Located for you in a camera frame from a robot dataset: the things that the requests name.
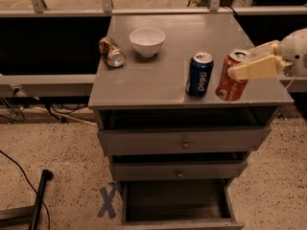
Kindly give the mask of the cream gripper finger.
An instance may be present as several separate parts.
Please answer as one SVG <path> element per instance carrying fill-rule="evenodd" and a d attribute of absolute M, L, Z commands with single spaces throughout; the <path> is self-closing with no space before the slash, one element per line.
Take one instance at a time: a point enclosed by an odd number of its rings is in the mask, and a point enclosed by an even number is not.
<path fill-rule="evenodd" d="M 279 44 L 280 42 L 278 40 L 273 40 L 257 47 L 250 48 L 248 52 L 253 58 L 264 58 L 268 56 L 281 58 Z"/>
<path fill-rule="evenodd" d="M 291 61 L 281 56 L 269 55 L 251 59 L 231 66 L 227 73 L 235 81 L 276 78 L 286 67 L 292 66 Z"/>

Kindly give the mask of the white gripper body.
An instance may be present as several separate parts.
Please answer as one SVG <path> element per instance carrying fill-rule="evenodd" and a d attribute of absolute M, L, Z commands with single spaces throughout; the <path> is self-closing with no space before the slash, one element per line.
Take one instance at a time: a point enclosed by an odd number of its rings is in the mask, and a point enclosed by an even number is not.
<path fill-rule="evenodd" d="M 279 42 L 284 71 L 293 76 L 307 76 L 307 29 L 297 30 Z"/>

